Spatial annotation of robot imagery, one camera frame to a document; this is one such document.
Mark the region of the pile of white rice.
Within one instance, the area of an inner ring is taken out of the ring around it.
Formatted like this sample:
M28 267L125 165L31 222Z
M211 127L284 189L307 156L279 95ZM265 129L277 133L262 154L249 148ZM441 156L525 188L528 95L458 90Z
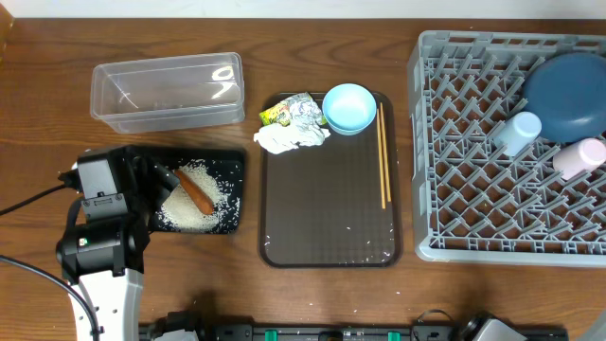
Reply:
M242 165L237 161L191 159L176 170L185 173L212 200L214 213L200 212L179 185L161 206L158 228L201 234L235 232L240 223Z

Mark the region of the orange carrot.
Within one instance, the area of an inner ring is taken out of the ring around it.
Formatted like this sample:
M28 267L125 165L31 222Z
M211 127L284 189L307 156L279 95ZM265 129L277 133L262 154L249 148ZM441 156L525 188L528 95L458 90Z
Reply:
M175 170L174 174L178 177L180 186L199 211L204 215L213 214L214 204L212 200L181 170Z

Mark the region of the light blue cup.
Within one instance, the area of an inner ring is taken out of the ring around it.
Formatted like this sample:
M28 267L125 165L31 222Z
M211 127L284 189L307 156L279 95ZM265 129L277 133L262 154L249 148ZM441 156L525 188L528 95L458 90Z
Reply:
M538 137L542 127L535 114L520 112L505 123L493 141L496 147L506 147L504 155L515 156Z

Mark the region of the dark blue bowl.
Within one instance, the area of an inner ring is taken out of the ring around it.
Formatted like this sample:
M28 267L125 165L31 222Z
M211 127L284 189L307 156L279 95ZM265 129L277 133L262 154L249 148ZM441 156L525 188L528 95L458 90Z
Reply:
M605 58L591 53L554 57L530 73L525 110L543 124L540 137L572 143L605 132Z

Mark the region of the pink cup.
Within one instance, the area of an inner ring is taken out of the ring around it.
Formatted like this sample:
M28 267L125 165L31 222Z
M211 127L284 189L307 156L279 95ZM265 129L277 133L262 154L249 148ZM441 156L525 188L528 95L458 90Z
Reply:
M565 147L553 157L553 168L563 180L597 169L605 162L605 144L596 138L585 138Z

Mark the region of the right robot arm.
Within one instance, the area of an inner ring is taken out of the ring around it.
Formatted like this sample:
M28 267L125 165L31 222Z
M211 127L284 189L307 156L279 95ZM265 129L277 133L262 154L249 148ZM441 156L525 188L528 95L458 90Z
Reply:
M458 330L453 340L460 341L530 341L568 340L564 330L516 330L492 314L479 314Z

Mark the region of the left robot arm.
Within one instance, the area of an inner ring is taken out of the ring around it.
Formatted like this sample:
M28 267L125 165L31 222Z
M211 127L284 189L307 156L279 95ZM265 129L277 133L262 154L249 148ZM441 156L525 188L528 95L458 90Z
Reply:
M135 146L87 151L68 175L81 197L56 254L77 293L77 337L136 340L150 223L179 180Z

